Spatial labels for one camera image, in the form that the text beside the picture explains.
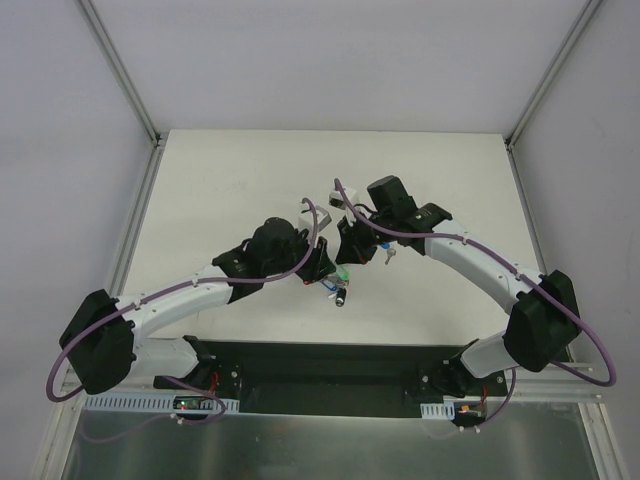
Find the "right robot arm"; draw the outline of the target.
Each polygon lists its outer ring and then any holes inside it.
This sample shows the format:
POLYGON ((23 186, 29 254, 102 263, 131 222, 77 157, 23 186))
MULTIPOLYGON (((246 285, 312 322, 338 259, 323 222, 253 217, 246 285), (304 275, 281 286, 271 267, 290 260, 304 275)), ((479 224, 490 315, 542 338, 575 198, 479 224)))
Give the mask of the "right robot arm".
POLYGON ((370 184, 367 192, 373 210, 359 206, 344 187, 330 193, 330 205, 345 212, 338 224, 338 263, 366 264, 377 247, 397 243, 452 268, 509 317, 504 331, 470 342, 437 367, 429 376, 433 386, 469 395, 498 371, 540 372, 581 334, 573 320, 578 314, 573 285, 564 273, 544 275, 504 259, 445 209, 434 203, 418 206, 396 176, 370 184))

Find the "silver key with blue tag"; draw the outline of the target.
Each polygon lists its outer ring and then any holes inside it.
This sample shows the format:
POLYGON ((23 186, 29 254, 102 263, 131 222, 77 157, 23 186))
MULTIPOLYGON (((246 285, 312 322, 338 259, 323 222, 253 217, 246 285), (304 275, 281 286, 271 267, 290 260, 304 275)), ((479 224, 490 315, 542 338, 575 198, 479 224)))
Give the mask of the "silver key with blue tag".
POLYGON ((393 243, 381 243, 380 244, 380 248, 384 251, 385 253, 385 257, 384 257, 384 265, 389 265, 390 262, 395 258, 395 256, 397 255, 397 251, 395 249, 395 246, 393 243))

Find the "black key tag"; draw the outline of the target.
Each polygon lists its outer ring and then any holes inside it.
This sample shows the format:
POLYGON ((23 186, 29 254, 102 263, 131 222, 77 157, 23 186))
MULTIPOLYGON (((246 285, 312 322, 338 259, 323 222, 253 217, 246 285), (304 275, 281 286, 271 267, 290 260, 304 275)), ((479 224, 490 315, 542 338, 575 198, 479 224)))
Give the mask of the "black key tag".
POLYGON ((342 307, 345 304, 348 290, 346 288, 339 288, 335 295, 335 305, 342 307))

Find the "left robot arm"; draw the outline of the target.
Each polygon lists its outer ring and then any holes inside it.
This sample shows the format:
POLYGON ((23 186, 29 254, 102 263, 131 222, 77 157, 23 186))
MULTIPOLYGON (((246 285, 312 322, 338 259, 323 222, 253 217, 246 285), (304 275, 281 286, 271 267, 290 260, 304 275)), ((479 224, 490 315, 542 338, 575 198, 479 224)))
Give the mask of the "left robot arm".
POLYGON ((211 377, 205 350, 192 334, 158 339, 157 331, 190 315, 226 306, 269 282, 295 275, 305 284, 334 273, 321 227, 272 217, 237 247, 174 285, 125 297, 96 290, 85 297, 59 344, 89 395, 134 377, 171 376, 188 388, 211 377))

